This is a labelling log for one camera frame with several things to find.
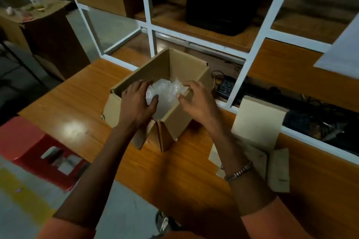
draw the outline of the person's left hand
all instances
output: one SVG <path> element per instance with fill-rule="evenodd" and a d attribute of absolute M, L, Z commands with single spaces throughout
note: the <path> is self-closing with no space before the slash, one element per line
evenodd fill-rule
<path fill-rule="evenodd" d="M 136 129 L 146 125 L 156 112 L 158 95 L 155 95 L 150 103 L 146 102 L 147 88 L 152 84 L 150 80 L 139 80 L 132 83 L 122 92 L 121 112 L 119 125 L 135 127 Z"/>

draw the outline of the orange shirt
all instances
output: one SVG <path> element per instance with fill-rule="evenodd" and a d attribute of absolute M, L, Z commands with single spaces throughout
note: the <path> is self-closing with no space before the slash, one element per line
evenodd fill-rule
<path fill-rule="evenodd" d="M 276 197 L 261 210 L 242 217 L 251 239 L 312 239 Z M 52 218 L 43 227 L 38 239 L 93 239 L 96 231 L 79 225 Z M 169 232 L 163 239 L 200 239 L 191 232 Z"/>

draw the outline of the white shoe logo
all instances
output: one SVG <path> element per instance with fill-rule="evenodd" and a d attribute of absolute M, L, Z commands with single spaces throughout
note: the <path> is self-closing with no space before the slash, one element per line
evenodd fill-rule
<path fill-rule="evenodd" d="M 167 225 L 168 225 L 168 217 L 165 217 L 159 232 L 164 232 L 164 229 L 167 227 Z"/>

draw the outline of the white metal frame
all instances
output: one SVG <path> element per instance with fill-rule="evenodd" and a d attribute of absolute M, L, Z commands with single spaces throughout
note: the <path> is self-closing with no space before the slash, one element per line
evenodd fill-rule
<path fill-rule="evenodd" d="M 216 101 L 217 105 L 219 107 L 226 109 L 235 114 L 237 113 L 238 108 L 235 106 L 232 106 L 233 101 L 234 101 L 255 57 L 257 56 L 258 51 L 259 51 L 260 47 L 262 46 L 262 43 L 265 38 L 270 38 L 273 40 L 285 42 L 285 43 L 296 45 L 299 47 L 304 47 L 304 48 L 322 52 L 322 53 L 325 53 L 331 47 L 330 44 L 327 44 L 324 42 L 315 41 L 315 40 L 311 40 L 308 38 L 304 38 L 304 37 L 300 37 L 300 36 L 296 36 L 293 34 L 288 34 L 288 33 L 284 33 L 284 32 L 280 32 L 280 31 L 271 29 L 271 26 L 272 26 L 273 22 L 275 21 L 275 18 L 277 16 L 284 0 L 273 0 L 272 1 L 272 4 L 271 4 L 271 6 L 267 12 L 267 15 L 259 29 L 257 37 L 256 37 L 249 53 L 239 51 L 239 50 L 236 50 L 236 49 L 233 49 L 230 47 L 226 47 L 223 45 L 219 45 L 219 44 L 216 44 L 213 42 L 209 42 L 209 41 L 206 41 L 203 39 L 199 39 L 199 38 L 196 38 L 193 36 L 189 36 L 187 34 L 173 31 L 168 28 L 163 28 L 163 27 L 154 25 L 151 22 L 151 18 L 153 16 L 152 0 L 143 0 L 144 8 L 145 8 L 146 22 L 137 21 L 138 28 L 134 32 L 129 34 L 127 37 L 121 39 L 120 41 L 116 42 L 113 46 L 109 47 L 108 49 L 103 50 L 101 47 L 100 41 L 96 35 L 96 31 L 95 31 L 95 29 L 91 23 L 91 20 L 88 16 L 88 11 L 92 10 L 92 8 L 78 3 L 77 0 L 75 0 L 75 2 L 79 8 L 81 17 L 83 18 L 83 20 L 85 22 L 85 25 L 91 35 L 92 41 L 95 44 L 95 47 L 96 47 L 96 50 L 97 50 L 99 56 L 105 60 L 108 60 L 110 62 L 118 64 L 122 67 L 129 69 L 129 70 L 134 71 L 137 69 L 137 67 L 132 64 L 126 63 L 124 61 L 121 61 L 117 58 L 114 58 L 110 55 L 111 55 L 111 52 L 115 51 L 117 48 L 121 47 L 128 40 L 130 40 L 131 38 L 136 36 L 138 33 L 140 33 L 142 28 L 147 29 L 151 57 L 153 57 L 157 54 L 156 33 L 160 33 L 160 34 L 162 34 L 161 36 L 164 36 L 164 37 L 166 37 L 166 35 L 169 35 L 169 36 L 177 37 L 181 40 L 184 40 L 184 42 L 187 44 L 188 47 L 196 48 L 200 51 L 210 52 L 213 55 L 217 55 L 217 56 L 219 55 L 222 58 L 225 58 L 232 62 L 242 64 L 243 68 L 240 71 L 240 74 L 236 80 L 235 86 L 232 90 L 232 93 L 231 93 L 228 101 L 227 102 L 222 102 L 222 101 L 218 101 L 218 100 Z M 298 132 L 293 131 L 286 127 L 282 127 L 281 132 L 286 135 L 289 135 L 299 141 L 302 141 L 308 145 L 319 148 L 323 151 L 326 151 L 328 153 L 336 155 L 340 158 L 343 158 L 343 159 L 353 162 L 355 164 L 359 164 L 359 157 L 357 157 L 351 153 L 348 153 L 346 151 L 343 151 L 339 148 L 330 146 L 324 142 L 318 141 L 314 138 L 303 135 L 301 133 L 298 133 Z"/>

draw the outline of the plastic bag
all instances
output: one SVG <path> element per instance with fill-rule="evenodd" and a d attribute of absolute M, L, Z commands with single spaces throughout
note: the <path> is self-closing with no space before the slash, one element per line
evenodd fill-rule
<path fill-rule="evenodd" d="M 187 87 L 176 78 L 174 82 L 166 79 L 160 79 L 148 87 L 146 91 L 146 101 L 150 104 L 155 95 L 159 95 L 158 105 L 155 114 L 152 116 L 155 120 L 160 120 L 173 107 L 177 101 L 177 94 L 184 93 Z"/>

